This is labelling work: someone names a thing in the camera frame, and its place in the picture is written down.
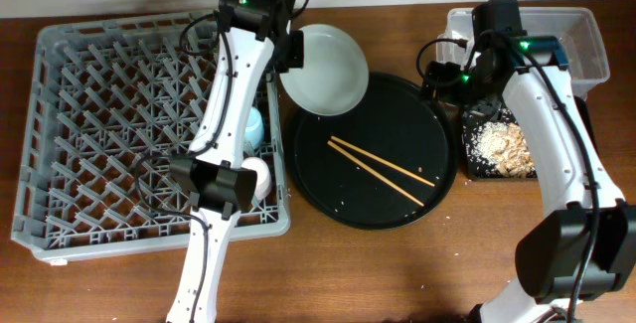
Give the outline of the grey round plate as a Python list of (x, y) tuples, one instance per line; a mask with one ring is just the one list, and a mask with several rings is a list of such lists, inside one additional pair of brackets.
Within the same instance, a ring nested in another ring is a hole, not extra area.
[(321, 116), (352, 110), (369, 84), (366, 57), (346, 32), (326, 24), (301, 28), (304, 65), (280, 76), (289, 97), (302, 109)]

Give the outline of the food scraps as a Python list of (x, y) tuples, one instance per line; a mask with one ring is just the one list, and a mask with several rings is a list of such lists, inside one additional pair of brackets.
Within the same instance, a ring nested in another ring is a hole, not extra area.
[(470, 135), (468, 150), (468, 158), (482, 177), (528, 178), (536, 175), (526, 138), (516, 123), (484, 123)]

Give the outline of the light blue plastic cup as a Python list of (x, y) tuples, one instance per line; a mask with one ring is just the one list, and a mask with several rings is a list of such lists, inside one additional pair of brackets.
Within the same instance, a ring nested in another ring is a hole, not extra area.
[(264, 141), (263, 118), (259, 110), (255, 107), (252, 107), (249, 111), (243, 141), (245, 145), (249, 145), (253, 150), (258, 149)]

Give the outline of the wooden chopstick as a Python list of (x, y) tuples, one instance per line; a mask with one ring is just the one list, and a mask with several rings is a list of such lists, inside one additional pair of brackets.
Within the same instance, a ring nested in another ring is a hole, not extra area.
[(424, 202), (422, 202), (421, 200), (417, 199), (412, 194), (408, 193), (405, 189), (403, 189), (402, 187), (398, 186), (396, 183), (394, 183), (393, 181), (389, 180), (388, 178), (386, 178), (385, 176), (383, 176), (382, 174), (380, 174), (379, 172), (377, 172), (376, 170), (374, 170), (373, 168), (371, 168), (370, 166), (368, 166), (367, 164), (365, 164), (364, 162), (362, 162), (361, 160), (356, 158), (354, 155), (350, 154), (349, 152), (347, 152), (346, 150), (341, 148), (339, 145), (337, 145), (333, 141), (331, 141), (331, 140), (328, 141), (327, 145), (329, 147), (331, 147), (332, 149), (336, 150), (338, 153), (342, 154), (348, 160), (350, 160), (353, 163), (355, 163), (361, 169), (367, 171), (369, 174), (371, 174), (376, 179), (380, 180), (381, 182), (383, 182), (384, 184), (386, 184), (387, 186), (392, 188), (393, 190), (397, 191), (398, 193), (400, 193), (404, 197), (406, 197), (409, 200), (413, 201), (414, 203), (416, 203), (420, 207), (424, 207)]
[(391, 169), (393, 169), (395, 171), (398, 171), (398, 172), (404, 174), (405, 176), (408, 176), (408, 177), (410, 177), (410, 178), (412, 178), (414, 180), (417, 180), (417, 181), (419, 181), (419, 182), (421, 182), (421, 183), (423, 183), (425, 185), (428, 185), (430, 187), (435, 187), (434, 183), (432, 183), (432, 182), (430, 182), (430, 181), (428, 181), (428, 180), (426, 180), (426, 179), (424, 179), (424, 178), (422, 178), (422, 177), (420, 177), (420, 176), (418, 176), (418, 175), (416, 175), (414, 173), (411, 173), (410, 171), (407, 171), (406, 169), (398, 166), (397, 164), (394, 164), (394, 163), (392, 163), (392, 162), (390, 162), (390, 161), (388, 161), (388, 160), (386, 160), (384, 158), (381, 158), (381, 157), (379, 157), (379, 156), (377, 156), (377, 155), (375, 155), (375, 154), (373, 154), (373, 153), (371, 153), (371, 152), (369, 152), (367, 150), (364, 150), (364, 149), (362, 149), (362, 148), (360, 148), (360, 147), (358, 147), (358, 146), (356, 146), (354, 144), (351, 144), (351, 143), (349, 143), (349, 142), (347, 142), (347, 141), (345, 141), (343, 139), (340, 139), (340, 138), (338, 138), (336, 136), (332, 135), (330, 137), (330, 139), (329, 139), (329, 142), (331, 142), (333, 144), (338, 144), (340, 146), (344, 146), (344, 147), (346, 147), (348, 149), (351, 149), (351, 150), (353, 150), (353, 151), (355, 151), (355, 152), (357, 152), (359, 154), (362, 154), (362, 155), (364, 155), (364, 156), (366, 156), (366, 157), (368, 157), (368, 158), (370, 158), (370, 159), (372, 159), (374, 161), (377, 161), (377, 162), (379, 162), (379, 163), (381, 163), (381, 164), (383, 164), (383, 165), (385, 165), (385, 166), (387, 166), (387, 167), (389, 167), (389, 168), (391, 168)]

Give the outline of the pink plastic cup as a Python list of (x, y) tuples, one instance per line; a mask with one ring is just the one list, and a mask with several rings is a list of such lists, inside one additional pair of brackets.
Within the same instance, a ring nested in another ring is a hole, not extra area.
[(258, 157), (248, 157), (242, 161), (241, 167), (256, 173), (254, 197), (258, 201), (265, 199), (272, 189), (272, 178), (267, 163)]

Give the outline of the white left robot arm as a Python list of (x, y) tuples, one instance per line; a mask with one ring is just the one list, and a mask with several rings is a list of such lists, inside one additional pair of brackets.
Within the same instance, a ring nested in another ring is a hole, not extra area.
[(296, 0), (220, 0), (219, 61), (200, 128), (170, 171), (189, 192), (189, 244), (169, 322), (213, 322), (231, 232), (258, 175), (243, 167), (244, 132), (268, 66), (302, 64), (302, 40), (290, 26)]

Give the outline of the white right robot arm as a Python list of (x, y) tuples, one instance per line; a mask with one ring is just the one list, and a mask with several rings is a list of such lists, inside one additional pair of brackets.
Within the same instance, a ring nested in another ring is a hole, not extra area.
[(601, 163), (557, 38), (487, 30), (463, 64), (418, 67), (424, 90), (468, 105), (498, 95), (525, 136), (544, 219), (517, 245), (517, 275), (475, 322), (572, 322), (579, 303), (621, 290), (635, 266), (635, 209)]

